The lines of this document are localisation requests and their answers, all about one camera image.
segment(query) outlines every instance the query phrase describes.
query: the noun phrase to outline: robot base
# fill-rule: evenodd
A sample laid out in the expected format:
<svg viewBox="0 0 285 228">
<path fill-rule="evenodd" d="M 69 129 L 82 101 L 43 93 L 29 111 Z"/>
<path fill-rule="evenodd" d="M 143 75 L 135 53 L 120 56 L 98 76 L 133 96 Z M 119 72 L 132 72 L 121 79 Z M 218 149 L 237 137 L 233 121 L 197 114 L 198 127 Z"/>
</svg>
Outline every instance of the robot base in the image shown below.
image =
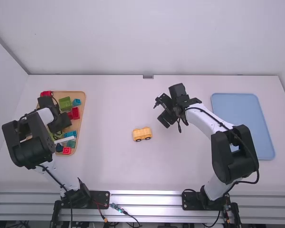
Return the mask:
<svg viewBox="0 0 285 228">
<path fill-rule="evenodd" d="M 91 200 L 90 202 L 88 202 L 87 206 L 84 208 L 73 206 L 73 208 L 98 209 L 99 207 L 99 209 L 108 209 L 109 203 L 110 203 L 110 195 L 111 194 L 109 191 L 90 191 Z M 61 208 L 69 209 L 70 205 L 62 203 Z"/>
<path fill-rule="evenodd" d="M 215 201 L 202 199 L 200 192 L 183 192 L 181 195 L 183 210 L 222 210 L 224 205 L 230 204 L 229 194 Z"/>
</svg>

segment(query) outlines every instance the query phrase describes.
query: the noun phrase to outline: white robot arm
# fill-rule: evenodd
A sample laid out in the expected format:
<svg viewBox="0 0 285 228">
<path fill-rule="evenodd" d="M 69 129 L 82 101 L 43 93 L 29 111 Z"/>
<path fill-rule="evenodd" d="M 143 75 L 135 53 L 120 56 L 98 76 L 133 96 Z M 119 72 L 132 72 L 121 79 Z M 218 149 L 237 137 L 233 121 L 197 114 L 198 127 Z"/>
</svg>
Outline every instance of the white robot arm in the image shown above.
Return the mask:
<svg viewBox="0 0 285 228">
<path fill-rule="evenodd" d="M 19 121 L 2 126 L 9 154 L 15 165 L 35 170 L 60 188 L 61 199 L 73 207 L 83 207 L 90 200 L 90 192 L 80 179 L 67 176 L 55 164 L 55 144 L 49 136 L 71 125 L 67 113 L 60 113 L 50 96 L 38 98 L 39 109 L 24 115 Z"/>
<path fill-rule="evenodd" d="M 211 135 L 215 134 L 216 132 L 224 132 L 226 129 L 206 113 L 223 123 L 228 129 L 233 129 L 233 124 L 220 119 L 218 116 L 209 111 L 204 104 L 196 103 L 190 105 L 186 110 L 187 121 L 198 127 L 210 140 Z M 225 184 L 221 182 L 214 174 L 204 186 L 205 193 L 211 201 L 215 201 L 216 199 L 222 197 L 223 194 L 232 187 L 234 182 L 240 181 L 241 179 L 242 178 L 238 178 L 230 184 Z"/>
<path fill-rule="evenodd" d="M 157 119 L 166 128 L 177 122 L 180 133 L 181 120 L 185 125 L 191 123 L 211 140 L 215 174 L 201 189 L 201 193 L 206 194 L 207 201 L 221 198 L 235 183 L 251 173 L 256 171 L 258 174 L 256 151 L 246 126 L 227 123 L 209 111 L 199 99 L 190 99 L 182 83 L 169 87 L 169 91 L 171 98 L 164 93 L 155 99 L 154 108 L 162 105 L 165 109 Z M 239 149 L 231 152 L 230 144 L 239 146 Z"/>
</svg>

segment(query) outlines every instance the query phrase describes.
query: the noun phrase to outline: aluminum rail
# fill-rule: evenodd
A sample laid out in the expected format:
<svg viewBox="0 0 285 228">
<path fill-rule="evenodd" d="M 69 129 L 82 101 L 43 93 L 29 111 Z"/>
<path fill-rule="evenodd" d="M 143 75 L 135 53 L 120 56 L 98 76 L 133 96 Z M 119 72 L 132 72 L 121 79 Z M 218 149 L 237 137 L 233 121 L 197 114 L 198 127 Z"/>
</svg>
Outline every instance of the aluminum rail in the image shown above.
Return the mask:
<svg viewBox="0 0 285 228">
<path fill-rule="evenodd" d="M 211 223 L 218 215 L 217 211 L 183 211 L 179 191 L 110 192 L 110 203 L 122 206 L 140 222 Z M 242 223 L 285 224 L 285 192 L 242 192 L 230 197 L 239 205 Z M 0 220 L 51 220 L 57 199 L 58 193 L 0 192 Z M 133 222 L 112 208 L 102 213 L 109 221 Z M 62 209 L 59 220 L 70 220 L 70 210 Z M 73 209 L 73 220 L 102 221 L 95 209 Z"/>
</svg>

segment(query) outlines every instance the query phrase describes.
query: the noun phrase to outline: teal block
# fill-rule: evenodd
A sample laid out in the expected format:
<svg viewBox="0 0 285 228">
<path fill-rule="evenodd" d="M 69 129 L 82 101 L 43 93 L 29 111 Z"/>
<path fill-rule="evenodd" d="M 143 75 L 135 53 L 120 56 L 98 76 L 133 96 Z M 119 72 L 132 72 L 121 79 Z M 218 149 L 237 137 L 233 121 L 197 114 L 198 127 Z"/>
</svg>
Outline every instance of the teal block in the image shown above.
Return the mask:
<svg viewBox="0 0 285 228">
<path fill-rule="evenodd" d="M 72 102 L 69 96 L 59 99 L 59 108 L 62 111 L 67 111 L 72 109 Z"/>
<path fill-rule="evenodd" d="M 71 148 L 75 148 L 76 147 L 76 141 L 73 141 L 73 140 L 67 141 L 66 146 L 71 147 Z"/>
<path fill-rule="evenodd" d="M 74 99 L 74 101 L 73 101 L 73 107 L 80 106 L 80 105 L 81 105 L 80 99 Z"/>
<path fill-rule="evenodd" d="M 56 152 L 60 153 L 62 151 L 63 151 L 63 145 L 58 143 L 57 146 L 56 146 Z"/>
<path fill-rule="evenodd" d="M 70 136 L 77 137 L 77 131 L 71 131 L 71 132 L 64 133 L 63 136 L 64 136 L 65 138 L 70 137 Z"/>
</svg>

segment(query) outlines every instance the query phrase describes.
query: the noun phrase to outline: wooden tray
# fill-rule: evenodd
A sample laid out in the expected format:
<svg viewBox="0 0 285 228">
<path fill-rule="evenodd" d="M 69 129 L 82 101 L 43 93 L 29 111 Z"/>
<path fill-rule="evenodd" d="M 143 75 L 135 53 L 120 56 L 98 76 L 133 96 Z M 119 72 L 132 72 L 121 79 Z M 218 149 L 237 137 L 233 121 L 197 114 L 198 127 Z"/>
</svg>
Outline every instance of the wooden tray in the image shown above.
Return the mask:
<svg viewBox="0 0 285 228">
<path fill-rule="evenodd" d="M 77 106 L 79 109 L 79 114 L 80 114 L 80 119 L 78 120 L 71 120 L 72 125 L 63 129 L 62 133 L 67 133 L 70 131 L 77 131 L 77 138 L 76 138 L 76 147 L 71 148 L 71 153 L 70 154 L 62 154 L 62 152 L 58 153 L 55 152 L 56 155 L 61 155 L 61 156 L 69 156 L 75 153 L 77 145 L 78 145 L 78 140 L 79 140 L 79 135 L 80 135 L 80 125 L 81 125 L 81 120 L 83 118 L 83 113 L 84 113 L 84 107 L 85 107 L 85 102 L 86 102 L 86 94 L 83 91 L 53 91 L 53 97 L 59 102 L 59 99 L 64 98 L 69 96 L 71 98 L 71 102 L 73 102 L 74 99 L 80 99 L 81 105 Z"/>
</svg>

